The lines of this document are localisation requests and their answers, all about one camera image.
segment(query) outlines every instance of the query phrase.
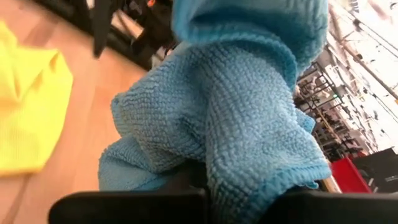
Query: yellow microfiber cloth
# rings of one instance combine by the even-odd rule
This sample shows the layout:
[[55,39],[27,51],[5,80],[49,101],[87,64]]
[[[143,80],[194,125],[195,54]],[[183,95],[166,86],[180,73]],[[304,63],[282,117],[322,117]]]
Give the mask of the yellow microfiber cloth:
[[19,46],[0,22],[0,176],[43,168],[61,135],[72,83],[58,50]]

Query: yellow cloth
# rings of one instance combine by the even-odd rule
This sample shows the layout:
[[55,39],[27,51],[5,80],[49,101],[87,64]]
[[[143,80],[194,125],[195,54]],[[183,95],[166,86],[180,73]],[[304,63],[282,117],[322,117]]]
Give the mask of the yellow cloth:
[[0,22],[0,176],[43,168],[61,135],[72,83],[58,50],[18,46]]

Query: microfiber towel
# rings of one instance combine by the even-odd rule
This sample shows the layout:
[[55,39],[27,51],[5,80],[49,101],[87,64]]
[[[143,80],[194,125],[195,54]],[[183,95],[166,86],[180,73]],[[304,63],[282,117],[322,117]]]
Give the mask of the microfiber towel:
[[295,82],[320,53],[327,1],[176,0],[188,46],[111,103],[121,139],[99,160],[101,190],[155,190],[187,159],[206,164],[217,223],[256,223],[296,185],[331,175],[295,109]]
[[20,46],[0,22],[0,176],[43,168],[61,135],[72,81],[58,50]]

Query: floor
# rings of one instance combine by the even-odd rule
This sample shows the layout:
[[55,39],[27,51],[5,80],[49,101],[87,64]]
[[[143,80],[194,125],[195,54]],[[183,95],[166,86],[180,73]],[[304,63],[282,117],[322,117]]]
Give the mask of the floor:
[[21,44],[60,49],[75,77],[63,133],[45,169],[0,179],[0,223],[43,224],[54,201],[98,188],[98,158],[119,137],[110,101],[145,71],[110,49],[95,60],[88,36],[29,0],[0,1],[0,19]]

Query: blue microfiber towel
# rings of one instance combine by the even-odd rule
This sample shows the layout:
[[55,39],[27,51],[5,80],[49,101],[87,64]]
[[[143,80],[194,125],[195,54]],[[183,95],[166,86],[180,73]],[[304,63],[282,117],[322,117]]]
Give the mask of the blue microfiber towel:
[[331,175],[295,109],[299,73],[325,43],[326,0],[175,0],[186,42],[111,107],[121,139],[101,190],[155,190],[187,159],[206,163],[217,223],[256,223],[295,185]]

